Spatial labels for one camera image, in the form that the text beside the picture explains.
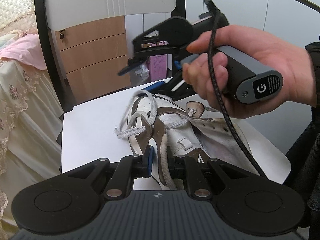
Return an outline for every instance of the shoe tongue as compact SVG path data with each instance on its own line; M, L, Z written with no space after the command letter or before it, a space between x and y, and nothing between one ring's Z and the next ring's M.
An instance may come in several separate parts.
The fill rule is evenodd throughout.
M178 114L163 114L160 120L164 124L176 123L183 120ZM168 146L174 156L186 155L194 149L201 148L198 138L195 136L190 122L175 129L167 129Z

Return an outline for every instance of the black cable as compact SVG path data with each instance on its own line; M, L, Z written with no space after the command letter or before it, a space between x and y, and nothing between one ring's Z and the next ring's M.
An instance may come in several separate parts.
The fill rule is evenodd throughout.
M264 171L261 169L259 164L253 158L253 156L248 151L247 147L244 145L243 141L239 137L238 133L236 132L236 129L230 120L230 116L226 110L226 106L223 103L222 96L221 96L221 93L218 88L216 76L215 76L214 69L213 69L212 57L213 57L213 48L214 48L214 38L216 36L216 32L217 32L217 28L218 28L218 24L219 24L219 19L220 19L220 10L218 8L216 8L216 17L214 19L214 24L213 24L213 28L212 28L212 34L211 34L211 38L210 38L210 42L209 42L209 49L208 49L209 72L210 72L210 77L211 77L213 89L216 94L216 98L218 100L223 117L226 120L227 126L229 127L232 136L236 140L240 149L243 151L244 155L248 158L248 160L251 162L251 164L254 166L254 168L257 170L257 172L260 174L260 176L267 178Z

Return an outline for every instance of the white sneaker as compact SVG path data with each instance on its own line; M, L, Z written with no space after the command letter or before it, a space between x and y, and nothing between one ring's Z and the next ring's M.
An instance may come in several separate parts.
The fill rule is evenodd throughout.
M152 177L163 190L177 189L168 169L168 146L173 156L187 155L202 163L218 158L258 175L223 118L201 118L205 110L212 109L199 102L188 102L186 110L166 98L140 90L133 95L120 129L116 130L119 138L129 138L135 154L142 155L147 145L154 147ZM127 128L122 130L125 122ZM250 151L241 129L234 122L233 125Z

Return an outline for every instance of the quilted blanket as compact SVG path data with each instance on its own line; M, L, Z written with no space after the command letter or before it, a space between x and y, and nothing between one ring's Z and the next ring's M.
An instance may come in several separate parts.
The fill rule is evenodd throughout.
M36 34L34 0L0 0L0 36L20 30Z

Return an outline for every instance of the wooden drawer cabinet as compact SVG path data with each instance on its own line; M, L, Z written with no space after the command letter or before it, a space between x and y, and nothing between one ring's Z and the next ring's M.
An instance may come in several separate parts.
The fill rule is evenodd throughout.
M125 34L89 41L60 52L66 73L127 55Z
M128 63L127 56L102 61L67 74L78 103L99 97L130 84L129 75L117 76Z
M130 86L129 75L117 76L128 64L124 16L102 19L55 32L57 45L76 98L90 99Z
M55 32L59 50L71 48L97 39L125 33L124 16L88 22L65 29L64 39Z

